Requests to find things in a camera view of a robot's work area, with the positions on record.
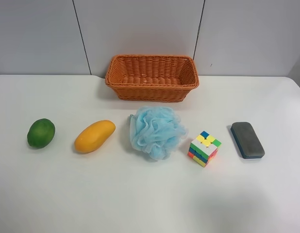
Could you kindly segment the green lemon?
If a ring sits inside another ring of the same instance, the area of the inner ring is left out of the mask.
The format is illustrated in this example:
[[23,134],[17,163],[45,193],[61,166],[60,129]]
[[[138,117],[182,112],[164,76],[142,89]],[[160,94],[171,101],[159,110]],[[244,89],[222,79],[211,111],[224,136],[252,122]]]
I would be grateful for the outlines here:
[[55,135],[55,125],[46,118],[35,121],[27,133],[28,145],[35,149],[47,146]]

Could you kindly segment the blue mesh bath sponge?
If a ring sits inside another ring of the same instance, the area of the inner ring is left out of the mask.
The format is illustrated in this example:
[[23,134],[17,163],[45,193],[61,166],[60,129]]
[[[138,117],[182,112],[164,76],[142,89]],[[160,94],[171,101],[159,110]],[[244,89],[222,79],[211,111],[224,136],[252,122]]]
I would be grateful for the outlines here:
[[128,117],[129,139],[133,149],[159,161],[167,159],[187,129],[170,107],[142,106]]

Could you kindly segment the yellow mango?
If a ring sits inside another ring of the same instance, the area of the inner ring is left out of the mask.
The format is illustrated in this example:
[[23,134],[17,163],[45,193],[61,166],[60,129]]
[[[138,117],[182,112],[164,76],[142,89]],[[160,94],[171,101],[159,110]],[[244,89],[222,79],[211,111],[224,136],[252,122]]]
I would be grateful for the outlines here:
[[97,150],[113,134],[116,126],[109,120],[97,121],[84,129],[74,142],[79,153],[90,153]]

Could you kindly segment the multicoloured puzzle cube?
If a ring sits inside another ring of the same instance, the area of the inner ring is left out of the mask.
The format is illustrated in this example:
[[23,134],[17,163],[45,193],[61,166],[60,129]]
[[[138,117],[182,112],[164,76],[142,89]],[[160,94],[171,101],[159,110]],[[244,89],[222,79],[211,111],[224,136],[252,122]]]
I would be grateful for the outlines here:
[[216,156],[221,142],[206,131],[191,141],[187,155],[202,167]]

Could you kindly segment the dark grey board eraser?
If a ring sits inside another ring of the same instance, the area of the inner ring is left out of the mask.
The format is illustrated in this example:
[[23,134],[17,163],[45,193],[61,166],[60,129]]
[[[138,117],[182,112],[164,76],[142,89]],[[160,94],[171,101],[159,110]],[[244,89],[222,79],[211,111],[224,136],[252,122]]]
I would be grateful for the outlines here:
[[244,159],[261,159],[265,155],[264,148],[249,122],[233,123],[231,132]]

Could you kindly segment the orange woven basket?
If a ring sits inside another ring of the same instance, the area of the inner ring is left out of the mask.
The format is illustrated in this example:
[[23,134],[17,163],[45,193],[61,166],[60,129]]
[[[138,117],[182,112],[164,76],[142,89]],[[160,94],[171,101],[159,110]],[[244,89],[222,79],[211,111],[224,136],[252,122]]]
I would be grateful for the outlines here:
[[199,77],[189,56],[116,55],[105,84],[121,100],[181,102],[199,86]]

